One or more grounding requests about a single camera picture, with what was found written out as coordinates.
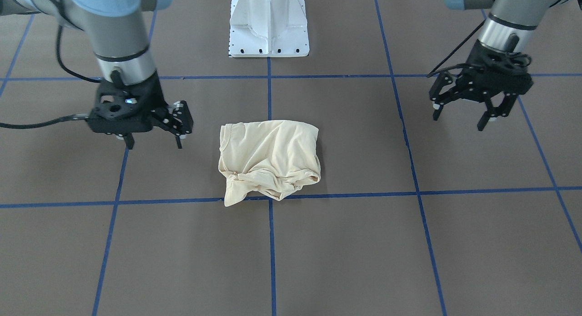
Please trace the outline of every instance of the wrinkled fabric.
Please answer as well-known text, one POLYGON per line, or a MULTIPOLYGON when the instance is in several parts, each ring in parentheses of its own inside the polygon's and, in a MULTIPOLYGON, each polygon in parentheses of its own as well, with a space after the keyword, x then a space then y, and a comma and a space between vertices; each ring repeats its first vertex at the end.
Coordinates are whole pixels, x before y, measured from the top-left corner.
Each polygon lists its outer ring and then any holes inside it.
POLYGON ((225 206, 251 191, 281 201, 321 178, 318 129, 290 120, 223 125, 218 171, 226 177, 225 206))

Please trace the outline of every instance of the white metal stand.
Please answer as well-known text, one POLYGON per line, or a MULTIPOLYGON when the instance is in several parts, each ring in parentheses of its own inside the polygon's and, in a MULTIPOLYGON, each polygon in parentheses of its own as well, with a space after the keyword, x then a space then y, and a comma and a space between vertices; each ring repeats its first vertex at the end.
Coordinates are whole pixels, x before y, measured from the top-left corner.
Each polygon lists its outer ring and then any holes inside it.
POLYGON ((304 57, 309 53, 304 0, 232 0, 231 57, 304 57))

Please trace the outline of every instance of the grid line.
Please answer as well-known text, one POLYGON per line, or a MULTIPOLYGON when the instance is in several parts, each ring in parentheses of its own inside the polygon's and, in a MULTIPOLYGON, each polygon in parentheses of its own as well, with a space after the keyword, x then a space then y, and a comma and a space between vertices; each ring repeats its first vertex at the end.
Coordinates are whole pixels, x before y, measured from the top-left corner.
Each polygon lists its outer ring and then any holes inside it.
POLYGON ((578 231, 576 231, 576 227, 574 226, 574 222, 572 221, 572 217, 570 217, 570 213, 568 212, 568 208, 566 207, 564 199, 562 198, 562 194, 560 193, 560 190, 557 187, 556 180, 553 177, 552 170, 550 169, 549 163, 547 162, 547 159, 545 158, 544 151, 542 150, 542 146, 540 144, 540 141, 538 140, 538 136, 536 135, 536 132, 534 131, 534 126, 532 125, 532 122, 530 121, 530 117, 527 114, 526 107, 524 106, 521 97, 519 97, 517 100, 519 102, 519 106, 522 108, 523 115, 526 118, 526 122, 527 122, 528 127, 530 128, 530 132, 532 132, 532 136, 534 138, 534 141, 536 142, 536 146, 537 146, 538 150, 540 151, 540 156, 541 156, 542 160, 544 161, 544 165, 545 165, 546 170, 547 170, 547 175, 549 175, 549 179, 552 181, 552 185, 553 185, 553 188, 556 192, 557 199, 560 201, 560 205, 562 206, 562 211, 564 212, 564 215, 566 216, 566 220, 568 221, 568 224, 570 225, 570 229, 572 230, 572 234, 574 234, 574 239, 576 240, 576 243, 578 244, 578 248, 580 249, 580 252, 582 252, 582 242, 580 242, 580 236, 578 235, 578 231))
MULTIPOLYGON (((272 71, 271 71, 271 57, 266 58, 266 113, 267 119, 272 120, 272 71)), ((275 280, 275 225, 273 221, 273 199, 268 198, 269 201, 269 246, 271 258, 271 316, 277 315, 277 289, 275 280)))
MULTIPOLYGON (((582 73, 533 73, 532 77, 578 77, 582 73)), ((249 79, 305 79, 305 78, 390 78, 390 74, 324 74, 324 75, 198 75, 198 76, 160 76, 160 80, 249 80, 249 79)), ((394 77, 426 77, 426 74, 394 74, 394 77)), ((76 77, 11 77, 4 78, 9 82, 40 81, 40 80, 81 80, 76 77)))
POLYGON ((2 97, 2 94, 4 93, 4 89, 6 88, 6 84, 8 84, 8 80, 10 80, 10 75, 12 74, 12 70, 14 69, 14 66, 16 65, 16 60, 18 59, 18 55, 20 54, 20 50, 22 49, 23 44, 25 44, 25 40, 26 40, 27 35, 29 34, 30 27, 33 24, 33 20, 35 20, 35 15, 30 16, 29 22, 26 24, 25 32, 22 34, 22 38, 20 39, 20 42, 18 43, 18 47, 16 48, 16 51, 14 52, 14 56, 12 57, 12 60, 10 61, 10 67, 8 67, 8 71, 6 72, 6 76, 4 76, 4 80, 2 81, 2 86, 0 86, 0 98, 2 97))
MULTIPOLYGON (((559 191, 582 191, 582 186, 557 187, 559 191)), ((442 190, 442 191, 420 191, 421 196, 443 196, 462 194, 496 194, 496 193, 517 193, 517 192, 545 192, 555 191, 554 187, 524 187, 524 188, 492 188, 492 189, 467 189, 467 190, 442 190)), ((402 192, 361 192, 361 193, 329 193, 329 194, 296 194, 287 196, 285 200, 301 199, 336 199, 336 198, 373 198, 381 196, 415 196, 415 191, 402 192)), ((247 196, 245 201, 268 200, 267 196, 247 196)), ((154 200, 119 200, 118 205, 152 205, 152 204, 195 204, 200 202, 224 201, 223 196, 210 198, 176 198, 176 199, 154 199, 154 200)), ((110 206, 115 201, 74 201, 74 202, 32 202, 29 204, 0 204, 0 209, 12 208, 46 208, 46 207, 77 207, 77 206, 110 206)))
POLYGON ((119 172, 119 184, 117 187, 117 192, 115 193, 115 201, 113 205, 113 210, 111 211, 111 220, 109 231, 107 233, 107 241, 105 242, 105 252, 103 254, 103 262, 101 263, 101 269, 99 272, 99 281, 97 282, 97 289, 95 292, 95 302, 93 303, 92 316, 97 316, 97 311, 99 309, 99 302, 101 298, 101 289, 103 288, 103 281, 105 279, 105 270, 107 268, 107 261, 109 259, 109 252, 111 248, 111 240, 113 238, 113 231, 115 227, 115 219, 117 218, 117 210, 119 206, 119 198, 121 196, 121 190, 123 186, 123 177, 125 176, 125 167, 127 166, 127 157, 129 155, 129 150, 125 148, 125 153, 123 154, 123 162, 121 164, 121 171, 119 172))
POLYGON ((420 194, 420 188, 418 186, 418 178, 416 177, 416 170, 414 169, 414 159, 412 156, 412 150, 410 149, 410 142, 408 140, 408 135, 406 132, 406 124, 405 124, 405 120, 404 120, 404 115, 402 114, 402 106, 400 103, 400 98, 398 96, 398 88, 396 86, 396 79, 393 75, 394 71, 393 71, 392 62, 391 62, 391 58, 390 58, 390 51, 388 49, 386 34, 384 32, 384 24, 382 23, 382 15, 380 14, 380 6, 378 5, 378 0, 374 0, 374 5, 376 5, 376 13, 378 14, 378 23, 380 24, 380 32, 382 33, 382 40, 384 41, 384 50, 386 51, 386 61, 388 63, 388 69, 390 70, 390 74, 391 74, 391 83, 392 83, 392 87, 394 89, 394 97, 396 99, 396 105, 398 108, 398 115, 399 115, 401 122, 402 122, 402 134, 404 135, 406 148, 408 149, 408 155, 409 155, 409 159, 410 159, 410 170, 412 172, 412 178, 414 180, 414 188, 416 189, 416 198, 418 199, 418 208, 420 210, 420 215, 422 217, 422 226, 424 227, 424 235, 426 237, 426 245, 428 246, 428 253, 429 253, 430 259, 431 259, 432 272, 434 273, 436 289, 438 292, 439 301, 441 303, 441 311, 442 311, 443 316, 447 316, 447 306, 445 305, 445 299, 444 299, 443 293, 442 293, 441 280, 439 279, 439 275, 438 275, 437 262, 435 260, 434 252, 432 250, 431 235, 430 235, 430 232, 428 230, 428 224, 426 223, 426 215, 424 213, 424 205, 422 204, 422 196, 420 194))
MULTIPOLYGON (((418 203, 419 203, 419 208, 420 208, 420 213, 422 216, 422 222, 424 225, 424 230, 425 230, 425 234, 426 234, 426 240, 427 240, 427 244, 428 244, 428 248, 430 251, 430 256, 431 256, 431 262, 432 262, 432 266, 433 266, 433 270, 434 270, 434 275, 435 275, 435 281, 438 287, 438 291, 439 291, 439 299, 441 300, 441 308, 443 311, 443 316, 446 316, 447 311, 445 308, 445 304, 444 304, 444 299, 443 299, 443 295, 442 295, 442 290, 441 290, 441 285, 440 285, 440 281, 438 278, 438 272, 437 272, 437 266, 435 263, 435 259, 434 259, 434 253, 432 251, 432 244, 431 244, 431 240, 430 240, 430 233, 428 231, 428 225, 426 224, 426 215, 424 214, 424 206, 422 205, 422 199, 421 196, 431 196, 431 195, 441 195, 441 194, 489 194, 489 193, 503 193, 503 192, 536 192, 536 191, 555 191, 557 193, 557 196, 559 198, 559 201, 562 205, 562 208, 564 210, 564 213, 570 223, 570 227, 574 233, 574 237, 577 240, 578 246, 580 247, 580 250, 582 251, 582 244, 580 243, 580 238, 578 237, 578 233, 576 232, 576 229, 574 227, 574 224, 572 223, 572 220, 569 216, 569 213, 567 211, 567 208, 565 206, 565 203, 562 200, 560 191, 571 191, 571 190, 582 190, 582 186, 570 186, 570 187, 558 187, 553 175, 551 173, 551 170, 549 169, 549 165, 547 164, 547 161, 545 160, 545 156, 543 154, 542 148, 537 140, 537 136, 534 132, 533 126, 531 124, 531 122, 529 121, 529 118, 527 116, 526 113, 526 109, 524 107, 524 105, 522 104, 521 98, 519 99, 519 103, 520 106, 522 107, 522 111, 524 113, 524 115, 526 116, 526 120, 528 122, 528 125, 530 127, 530 130, 532 132, 532 136, 534 137, 534 140, 536 141, 536 144, 538 146, 538 150, 540 151, 540 154, 542 156, 542 159, 544 160, 544 163, 547 167, 547 172, 548 175, 550 176, 551 180, 552 180, 552 184, 553 187, 537 187, 537 188, 499 188, 499 189, 484 189, 484 190, 480 190, 480 189, 474 189, 474 190, 444 190, 444 191, 420 191, 420 188, 418 187, 418 181, 416 179, 416 171, 414 169, 414 164, 413 164, 413 156, 410 150, 410 144, 408 141, 408 137, 407 137, 407 133, 406 133, 406 128, 405 128, 405 121, 401 112, 401 104, 399 102, 399 96, 397 93, 397 87, 396 87, 396 82, 395 82, 395 78, 397 77, 424 77, 426 76, 425 74, 394 74, 393 73, 393 69, 391 67, 391 60, 390 60, 390 55, 389 55, 389 50, 387 48, 387 42, 386 42, 386 38, 385 38, 385 33, 384 33, 384 27, 382 24, 382 19, 381 19, 381 14, 380 14, 380 8, 378 6, 378 1, 374 0, 375 4, 376 4, 376 11, 378 14, 378 20, 380 23, 380 28, 382 31, 382 38, 384 40, 384 46, 385 46, 385 50, 386 50, 386 57, 387 57, 387 62, 389 65, 389 69, 390 69, 390 73, 391 74, 347 74, 347 75, 341 75, 341 74, 330 74, 330 75, 272 75, 271 74, 271 60, 270 58, 267 59, 267 67, 268 67, 268 75, 267 76, 246 76, 246 75, 241 75, 241 76, 230 76, 230 75, 225 75, 225 76, 160 76, 160 79, 162 80, 203 80, 203 79, 219 79, 219 80, 238 80, 238 79, 250 79, 250 78, 261 78, 261 79, 268 79, 268 119, 270 120, 272 118, 272 88, 271 88, 271 80, 272 78, 277 78, 277 79, 295 79, 295 78, 390 78, 393 84, 393 89, 395 91, 395 99, 397 102, 397 107, 399 110, 399 116, 401 117, 401 122, 402 122, 402 126, 403 126, 403 135, 405 138, 405 142, 406 142, 406 146, 408 148, 409 151, 409 158, 410 158, 410 163, 411 163, 411 171, 412 171, 412 175, 413 175, 413 180, 414 180, 414 184, 415 184, 415 192, 412 191, 406 191, 406 192, 369 192, 369 193, 346 193, 346 194, 312 194, 312 195, 296 195, 296 196, 289 196, 287 197, 287 199, 317 199, 317 198, 358 198, 358 197, 368 197, 368 196, 417 196, 418 197, 418 203)), ((12 69, 16 63, 16 59, 18 57, 18 54, 20 52, 20 49, 25 41, 25 38, 29 32, 30 26, 33 22, 34 19, 34 15, 32 15, 29 19, 29 22, 27 24, 27 27, 25 29, 25 32, 23 34, 23 37, 21 38, 21 41, 19 43, 19 46, 17 48, 17 51, 15 52, 15 55, 12 59, 12 63, 10 65, 10 68, 6 74, 6 77, 4 78, 4 80, 2 81, 2 86, 0 87, 0 97, 2 95, 2 93, 4 92, 4 88, 7 84, 7 82, 9 81, 33 81, 33 80, 79 80, 77 78, 68 78, 68 77, 56 77, 56 78, 10 78, 10 74, 12 72, 12 69)), ((151 28, 150 28, 150 32, 148 37, 151 40, 152 34, 154 32, 154 24, 156 21, 156 12, 154 12, 154 16, 152 18, 152 24, 151 24, 151 28)), ((540 73, 540 74, 532 74, 532 76, 582 76, 582 73, 540 73)), ((48 202, 48 203, 38 203, 38 204, 0 204, 0 209, 2 208, 38 208, 38 207, 53 207, 53 206, 110 206, 113 205, 113 211, 112 211, 112 216, 111 216, 111 221, 110 221, 110 230, 108 232, 108 238, 107 238, 107 242, 106 242, 106 248, 105 248, 105 253, 104 253, 104 260, 103 260, 103 264, 102 264, 102 269, 100 272, 100 280, 98 283, 98 288, 97 288, 97 292, 96 292, 96 296, 95 296, 95 304, 94 304, 94 309, 93 309, 93 316, 96 316, 96 312, 98 309, 98 303, 99 303, 99 299, 100 299, 100 291, 102 289, 102 283, 104 280, 104 275, 105 275, 105 268, 106 268, 106 262, 107 262, 107 258, 108 258, 108 253, 109 253, 109 249, 110 249, 110 242, 112 239, 112 235, 113 235, 113 230, 114 230, 114 225, 115 225, 115 219, 116 219, 116 213, 118 210, 118 206, 123 206, 123 205, 132 205, 132 204, 170 204, 170 203, 185 203, 185 202, 216 202, 216 201, 221 201, 224 200, 224 198, 222 197, 217 197, 217 198, 192 198, 192 199, 168 199, 168 200, 126 200, 126 201, 122 201, 120 200, 120 194, 121 194, 121 190, 122 190, 122 185, 123 185, 123 177, 125 174, 125 167, 127 164, 127 158, 129 156, 129 151, 125 150, 124 153, 124 157, 123 157, 123 162, 122 162, 122 167, 121 167, 121 171, 120 171, 120 178, 119 178, 119 184, 118 184, 118 190, 116 192, 116 197, 114 201, 89 201, 89 202, 48 202)), ((276 287, 275 287, 275 243, 274 243, 274 222, 273 222, 273 201, 270 198, 267 198, 266 196, 250 196, 247 197, 245 200, 254 200, 254 201, 260 201, 260 200, 268 200, 269 202, 269 219, 270 219, 270 248, 271 248, 271 296, 272 296, 272 314, 273 316, 276 316, 276 287)))

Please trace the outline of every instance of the black cable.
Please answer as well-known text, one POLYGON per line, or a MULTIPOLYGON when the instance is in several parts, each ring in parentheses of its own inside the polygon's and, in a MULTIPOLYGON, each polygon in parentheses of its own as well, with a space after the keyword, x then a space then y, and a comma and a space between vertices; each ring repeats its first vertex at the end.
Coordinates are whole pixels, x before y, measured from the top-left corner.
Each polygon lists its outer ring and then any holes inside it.
POLYGON ((451 51, 451 53, 449 53, 449 55, 447 55, 447 57, 445 57, 445 59, 443 59, 438 65, 436 65, 436 67, 434 69, 432 69, 430 71, 430 73, 428 73, 428 75, 433 76, 434 74, 436 74, 436 70, 441 67, 441 65, 443 65, 447 60, 449 60, 449 58, 453 57, 453 55, 455 54, 455 52, 457 52, 457 50, 461 49, 461 47, 463 46, 463 44, 465 44, 480 28, 482 28, 483 24, 485 24, 485 20, 483 20, 474 30, 472 30, 471 34, 469 34, 464 40, 463 42, 459 43, 459 45, 457 47, 455 47, 455 49, 453 49, 453 51, 451 51))
POLYGON ((75 77, 80 78, 81 80, 86 80, 87 82, 91 82, 91 83, 101 83, 100 80, 94 80, 93 78, 89 78, 87 76, 83 76, 81 74, 77 74, 74 71, 71 71, 70 69, 68 69, 65 64, 63 63, 62 59, 60 58, 60 39, 63 35, 63 26, 59 25, 58 30, 56 31, 56 61, 59 63, 59 66, 66 71, 67 73, 69 73, 70 75, 73 75, 75 77))
MULTIPOLYGON (((39 9, 39 8, 36 6, 36 4, 35 4, 35 1, 32 1, 32 2, 33 2, 33 5, 35 5, 35 8, 36 8, 36 9, 39 9)), ((59 16, 60 16, 61 18, 63 18, 64 20, 66 20, 66 21, 67 21, 69 24, 71 24, 71 25, 72 25, 72 26, 74 26, 75 28, 77 28, 77 29, 81 30, 81 28, 79 28, 78 26, 76 26, 75 24, 73 24, 73 22, 71 22, 71 21, 69 20, 69 18, 67 18, 67 16, 65 15, 65 10, 64 10, 64 8, 63 8, 63 4, 62 4, 62 3, 60 3, 60 2, 58 2, 58 1, 56 1, 56 0, 48 0, 48 2, 52 3, 52 5, 54 5, 54 6, 55 6, 55 8, 56 8, 56 11, 57 11, 57 13, 59 13, 59 16)))
POLYGON ((478 67, 477 65, 470 65, 470 64, 462 63, 462 64, 457 64, 457 65, 445 67, 443 69, 431 71, 430 73, 428 73, 428 75, 426 77, 432 77, 432 76, 437 75, 437 74, 444 72, 444 71, 457 70, 457 69, 468 69, 471 66, 478 67))
POLYGON ((74 114, 74 115, 68 115, 68 116, 64 116, 64 117, 59 117, 57 119, 53 119, 53 120, 50 120, 50 121, 45 121, 43 123, 37 123, 37 124, 14 125, 14 124, 0 123, 0 127, 3 127, 3 128, 12 128, 12 129, 16 129, 16 130, 26 130, 26 129, 29 129, 29 128, 39 128, 39 127, 45 127, 45 126, 53 125, 53 124, 56 124, 56 123, 62 123, 64 121, 86 120, 88 118, 89 118, 89 115, 87 115, 87 114, 74 114))

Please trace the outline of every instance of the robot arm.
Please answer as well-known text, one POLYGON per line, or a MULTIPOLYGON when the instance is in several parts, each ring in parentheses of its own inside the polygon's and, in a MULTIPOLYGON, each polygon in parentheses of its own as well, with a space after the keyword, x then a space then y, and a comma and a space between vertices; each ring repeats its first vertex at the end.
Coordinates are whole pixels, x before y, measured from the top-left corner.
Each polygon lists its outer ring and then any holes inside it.
POLYGON ((103 74, 86 118, 94 132, 115 134, 133 148, 133 132, 154 126, 172 132, 178 147, 191 133, 185 101, 164 100, 142 11, 168 7, 172 0, 0 0, 0 14, 39 11, 59 24, 83 30, 103 74))
POLYGON ((487 111, 478 122, 482 131, 489 121, 507 117, 518 95, 525 94, 533 85, 527 72, 531 58, 522 51, 546 10, 569 0, 445 0, 451 9, 488 9, 491 12, 466 63, 458 76, 447 69, 439 74, 430 90, 433 119, 438 120, 445 104, 457 99, 484 102, 487 111), (441 93, 445 86, 453 87, 441 93), (503 92, 503 102, 493 106, 491 98, 503 92))

